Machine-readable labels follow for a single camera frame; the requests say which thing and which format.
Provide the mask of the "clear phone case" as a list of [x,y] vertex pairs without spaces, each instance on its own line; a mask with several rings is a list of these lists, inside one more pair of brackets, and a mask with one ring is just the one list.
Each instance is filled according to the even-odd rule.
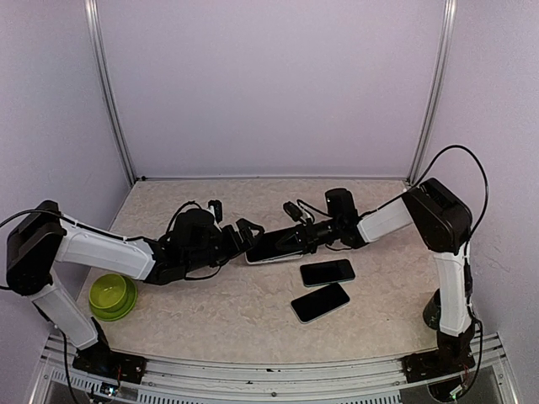
[[280,252],[276,250],[253,249],[245,253],[245,259],[249,265],[285,262],[302,257],[302,252]]

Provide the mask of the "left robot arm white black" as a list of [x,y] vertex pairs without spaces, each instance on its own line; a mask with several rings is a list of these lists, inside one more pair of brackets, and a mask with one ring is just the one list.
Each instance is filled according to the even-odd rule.
[[189,280],[201,268],[221,268],[252,249],[264,228],[246,219],[221,226],[221,203],[203,209],[186,203],[158,239],[125,237],[93,228],[63,215],[46,200],[14,217],[8,234],[6,288],[28,297],[102,375],[118,365],[114,350],[96,321],[85,316],[53,270],[54,263],[75,263],[109,270],[147,284]]

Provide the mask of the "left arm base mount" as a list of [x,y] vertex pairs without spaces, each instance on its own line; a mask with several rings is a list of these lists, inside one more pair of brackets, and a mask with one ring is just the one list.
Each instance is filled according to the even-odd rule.
[[74,369],[137,385],[141,384],[146,365],[144,357],[114,351],[103,338],[89,348],[78,349],[72,362]]

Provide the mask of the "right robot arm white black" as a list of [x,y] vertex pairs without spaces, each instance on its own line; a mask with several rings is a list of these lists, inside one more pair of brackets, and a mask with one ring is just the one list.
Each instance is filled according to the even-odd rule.
[[359,249],[406,226],[415,226],[434,254],[440,291],[440,333],[457,338],[473,323],[473,281],[468,262],[472,213],[435,178],[412,187],[384,205],[359,214],[348,189],[325,194],[326,221],[299,222],[285,229],[275,247],[284,253],[315,253],[319,246],[339,241]]

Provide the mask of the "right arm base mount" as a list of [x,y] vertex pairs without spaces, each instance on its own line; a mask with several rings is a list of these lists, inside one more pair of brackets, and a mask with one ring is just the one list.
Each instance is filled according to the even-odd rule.
[[471,325],[457,337],[436,332],[437,348],[423,353],[412,353],[402,358],[403,372],[408,383],[452,375],[473,368],[476,364],[470,348],[475,335]]

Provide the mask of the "black phone teal edge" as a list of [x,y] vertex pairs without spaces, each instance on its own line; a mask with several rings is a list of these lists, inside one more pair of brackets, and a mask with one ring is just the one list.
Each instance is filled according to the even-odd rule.
[[275,250],[275,232],[276,231],[265,233],[260,239],[260,241],[256,244],[256,246],[250,250],[253,250],[253,249]]

